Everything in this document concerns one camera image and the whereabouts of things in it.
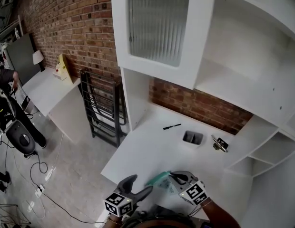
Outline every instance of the black pen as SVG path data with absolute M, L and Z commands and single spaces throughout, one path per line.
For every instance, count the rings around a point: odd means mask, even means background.
M 164 127 L 163 130 L 169 129 L 169 128 L 171 128 L 171 127 L 180 126 L 180 125 L 181 125 L 181 123 L 180 123 L 180 124 L 173 125 L 173 126 L 169 126 L 169 127 Z

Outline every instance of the frosted glass panel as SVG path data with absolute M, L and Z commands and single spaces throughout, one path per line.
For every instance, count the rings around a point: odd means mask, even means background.
M 189 0 L 128 0 L 130 53 L 179 66 Z

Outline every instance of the lamp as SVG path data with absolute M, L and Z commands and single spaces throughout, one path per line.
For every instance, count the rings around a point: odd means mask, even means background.
M 34 65 L 38 64 L 41 69 L 41 72 L 43 72 L 45 68 L 40 64 L 40 62 L 44 60 L 44 56 L 41 53 L 41 51 L 36 51 L 35 53 L 33 53 L 32 58 L 33 58 L 33 64 Z

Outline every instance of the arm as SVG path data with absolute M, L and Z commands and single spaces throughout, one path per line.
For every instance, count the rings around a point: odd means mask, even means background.
M 13 72 L 13 90 L 17 90 L 18 89 L 18 82 L 19 82 L 19 74 L 17 71 Z
M 214 228 L 240 228 L 238 222 L 231 215 L 216 203 L 210 201 L 211 199 L 207 198 L 201 203 L 201 207 L 205 205 L 203 210 L 210 219 L 210 222 L 214 225 Z
M 119 223 L 119 224 L 122 224 L 122 217 L 117 217 L 115 215 L 110 215 L 109 218 L 111 220 L 108 220 L 104 227 L 103 228 L 118 228 L 118 227 L 121 227 L 121 225 L 118 225 L 118 224 L 115 224 L 116 223 Z

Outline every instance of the bracelet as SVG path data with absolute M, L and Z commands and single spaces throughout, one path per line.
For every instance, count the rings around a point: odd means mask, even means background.
M 119 226 L 122 225 L 122 222 L 121 222 L 121 221 L 118 221 L 118 222 L 117 222 L 117 221 L 114 221 L 114 220 L 112 220 L 110 217 L 108 217 L 108 220 L 109 220 L 110 222 L 116 224 L 116 225 L 119 225 Z
M 210 204 L 211 202 L 213 202 L 213 200 L 211 200 L 210 202 L 208 202 L 207 204 L 205 204 L 204 206 L 200 207 L 201 209 L 204 208 L 205 206 L 207 206 L 208 204 Z

